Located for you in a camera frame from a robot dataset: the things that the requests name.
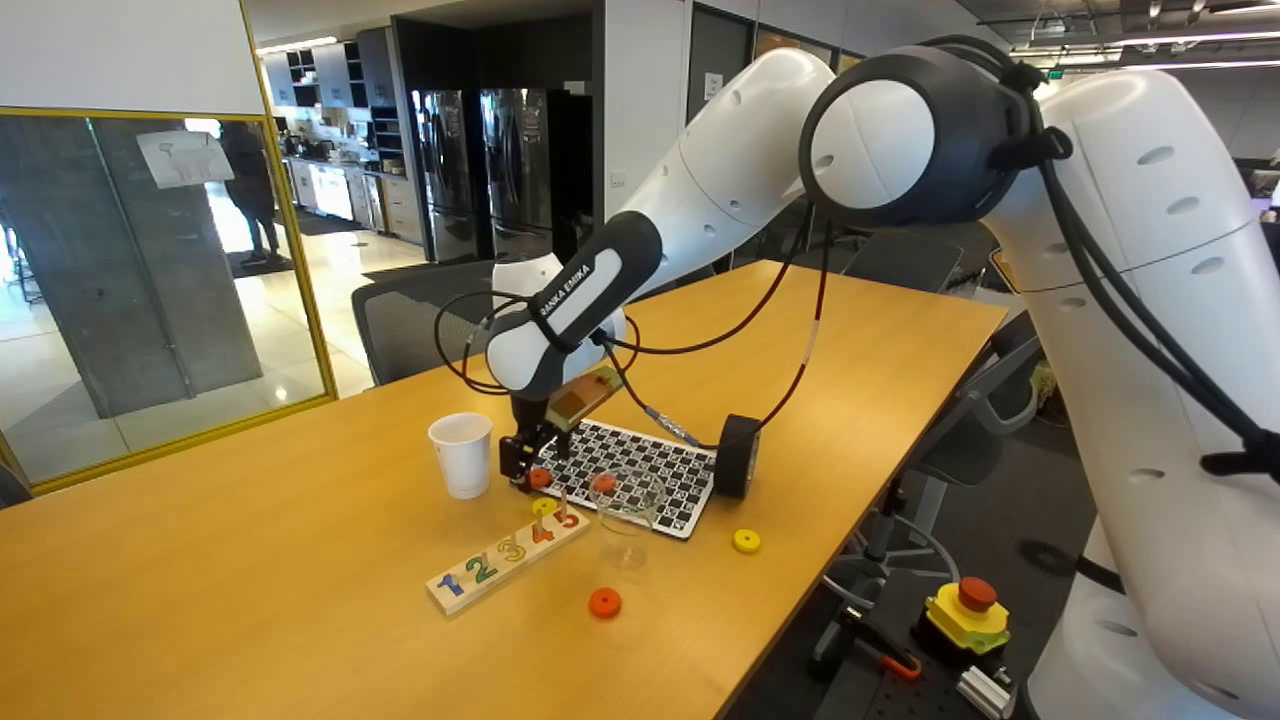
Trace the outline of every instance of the white cup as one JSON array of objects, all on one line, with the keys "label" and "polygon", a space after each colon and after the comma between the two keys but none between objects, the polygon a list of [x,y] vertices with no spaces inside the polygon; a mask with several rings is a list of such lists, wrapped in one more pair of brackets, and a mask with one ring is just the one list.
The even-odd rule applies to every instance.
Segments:
[{"label": "white cup", "polygon": [[451,499],[476,499],[488,488],[488,431],[480,410],[451,410],[427,426]]}]

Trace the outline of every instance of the glass partition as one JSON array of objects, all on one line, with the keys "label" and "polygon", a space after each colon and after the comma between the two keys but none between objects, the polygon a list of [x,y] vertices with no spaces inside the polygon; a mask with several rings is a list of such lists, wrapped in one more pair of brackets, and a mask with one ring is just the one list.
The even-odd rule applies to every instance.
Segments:
[{"label": "glass partition", "polygon": [[38,488],[333,394],[277,149],[0,115],[0,436]]}]

